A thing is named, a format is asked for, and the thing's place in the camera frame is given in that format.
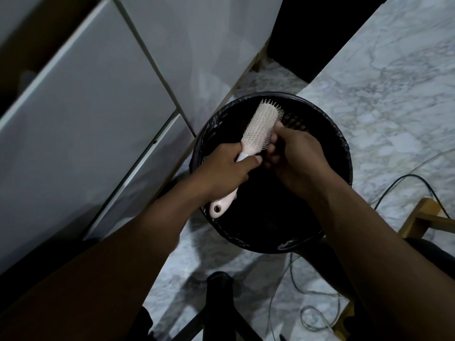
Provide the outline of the black stool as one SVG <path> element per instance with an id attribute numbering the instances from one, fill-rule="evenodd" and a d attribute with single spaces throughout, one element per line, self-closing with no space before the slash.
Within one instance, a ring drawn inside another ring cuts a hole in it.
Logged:
<path id="1" fill-rule="evenodd" d="M 233 278 L 223 271 L 207 278 L 204 308 L 176 334 L 172 341 L 193 341 L 202 332 L 202 341 L 263 341 L 234 306 Z"/>

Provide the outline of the person's left forearm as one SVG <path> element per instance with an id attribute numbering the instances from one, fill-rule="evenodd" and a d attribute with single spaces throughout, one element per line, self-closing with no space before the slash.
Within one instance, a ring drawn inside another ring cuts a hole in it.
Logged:
<path id="1" fill-rule="evenodd" d="M 51 274 L 0 316 L 0 341 L 118 341 L 186 221 L 225 189 L 196 175 Z"/>

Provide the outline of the pink hair brush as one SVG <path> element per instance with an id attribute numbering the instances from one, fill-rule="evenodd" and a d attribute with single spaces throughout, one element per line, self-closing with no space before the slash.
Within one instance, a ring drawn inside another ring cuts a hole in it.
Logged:
<path id="1" fill-rule="evenodd" d="M 283 109 L 269 100 L 261 100 L 252 119 L 247 125 L 241 139 L 242 152 L 237 156 L 236 162 L 249 156 L 255 156 L 266 149 L 274 125 L 282 119 Z M 209 206 L 209 216 L 217 219 L 222 216 L 237 197 L 237 189 L 229 195 L 213 201 Z"/>

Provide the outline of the dark furniture panel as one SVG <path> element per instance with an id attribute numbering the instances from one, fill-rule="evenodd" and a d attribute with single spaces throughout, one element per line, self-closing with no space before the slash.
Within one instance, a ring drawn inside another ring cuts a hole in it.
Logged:
<path id="1" fill-rule="evenodd" d="M 312 82 L 387 0 L 283 0 L 268 56 Z"/>

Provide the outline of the person's right hand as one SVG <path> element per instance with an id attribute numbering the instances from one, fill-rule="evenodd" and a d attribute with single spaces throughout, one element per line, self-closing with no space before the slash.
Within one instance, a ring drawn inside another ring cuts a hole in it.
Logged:
<path id="1" fill-rule="evenodd" d="M 308 132 L 290 129 L 286 157 L 289 170 L 273 171 L 288 190 L 307 202 L 325 199 L 333 189 L 348 186 L 332 170 L 320 143 Z"/>

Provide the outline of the person's right forearm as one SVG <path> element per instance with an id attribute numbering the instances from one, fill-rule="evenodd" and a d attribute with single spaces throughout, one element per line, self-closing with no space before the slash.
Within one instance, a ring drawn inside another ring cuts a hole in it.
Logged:
<path id="1" fill-rule="evenodd" d="M 455 341 L 455 280 L 402 239 L 338 176 L 309 204 L 387 341 Z"/>

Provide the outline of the white cabinet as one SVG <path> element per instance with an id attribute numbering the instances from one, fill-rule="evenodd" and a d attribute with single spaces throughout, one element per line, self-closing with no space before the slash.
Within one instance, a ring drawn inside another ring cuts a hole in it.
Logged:
<path id="1" fill-rule="evenodd" d="M 283 0 L 0 0 L 0 275 L 135 216 Z"/>

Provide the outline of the person's left hand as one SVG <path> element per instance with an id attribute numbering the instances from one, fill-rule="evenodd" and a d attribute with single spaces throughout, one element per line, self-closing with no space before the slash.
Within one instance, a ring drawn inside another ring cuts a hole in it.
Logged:
<path id="1" fill-rule="evenodd" d="M 234 143 L 220 144 L 190 176 L 202 203 L 221 199 L 232 193 L 245 181 L 236 181 L 232 174 Z"/>

